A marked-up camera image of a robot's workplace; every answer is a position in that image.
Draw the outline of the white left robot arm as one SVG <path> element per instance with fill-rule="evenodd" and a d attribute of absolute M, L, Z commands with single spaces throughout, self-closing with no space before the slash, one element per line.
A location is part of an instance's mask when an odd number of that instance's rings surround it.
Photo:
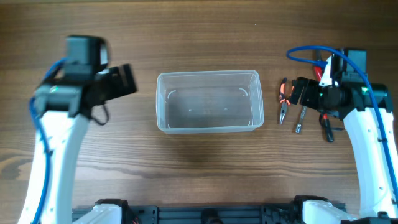
<path fill-rule="evenodd" d="M 29 101 L 35 126 L 35 150 L 19 223 L 73 223 L 72 196 L 76 162 L 91 110 L 136 92 L 128 64 L 95 70 L 88 77 L 56 78 L 54 65 Z"/>

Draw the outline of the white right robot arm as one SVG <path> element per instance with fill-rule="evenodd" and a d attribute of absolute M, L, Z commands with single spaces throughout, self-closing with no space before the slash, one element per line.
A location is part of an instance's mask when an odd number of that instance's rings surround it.
<path fill-rule="evenodd" d="M 323 199 L 306 199 L 304 223 L 397 223 L 397 149 L 392 101 L 385 85 L 364 81 L 330 83 L 299 77 L 289 101 L 337 117 L 354 151 L 359 179 L 359 216 Z"/>

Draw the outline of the orange black needle-nose pliers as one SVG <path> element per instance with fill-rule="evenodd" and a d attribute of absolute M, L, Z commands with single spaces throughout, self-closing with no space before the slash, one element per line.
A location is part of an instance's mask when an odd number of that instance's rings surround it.
<path fill-rule="evenodd" d="M 285 84 L 287 83 L 287 78 L 283 78 L 283 80 L 280 83 L 279 87 L 279 103 L 280 103 L 280 116 L 279 116 L 279 124 L 282 125 L 285 115 L 287 113 L 287 108 L 290 105 L 290 97 L 291 94 L 294 91 L 294 88 L 297 84 L 296 80 L 292 80 L 292 89 L 290 91 L 290 95 L 286 96 L 285 95 Z"/>

